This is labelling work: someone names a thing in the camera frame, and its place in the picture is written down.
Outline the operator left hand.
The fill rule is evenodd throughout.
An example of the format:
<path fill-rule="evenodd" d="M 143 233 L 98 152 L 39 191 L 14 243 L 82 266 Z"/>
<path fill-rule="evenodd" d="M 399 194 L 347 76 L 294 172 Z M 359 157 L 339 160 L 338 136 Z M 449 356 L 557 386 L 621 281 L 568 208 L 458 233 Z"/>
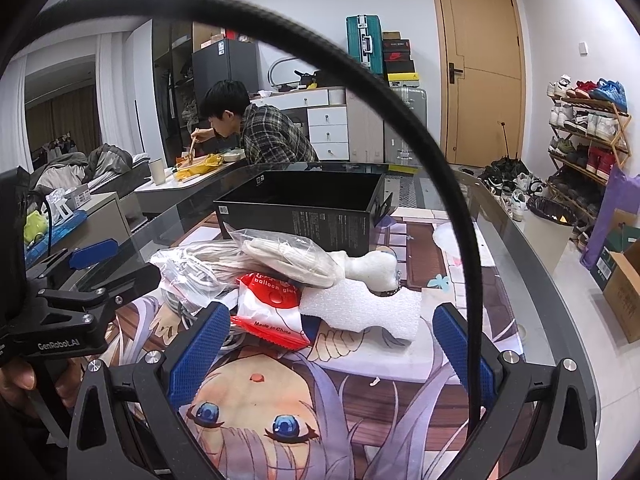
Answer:
<path fill-rule="evenodd" d="M 66 408 L 75 406 L 81 378 L 80 363 L 69 360 L 66 371 L 55 384 L 55 390 Z M 36 387 L 35 372 L 29 364 L 23 361 L 12 361 L 1 367 L 2 398 L 14 408 L 21 408 L 32 418 L 38 418 L 38 415 L 28 394 Z"/>

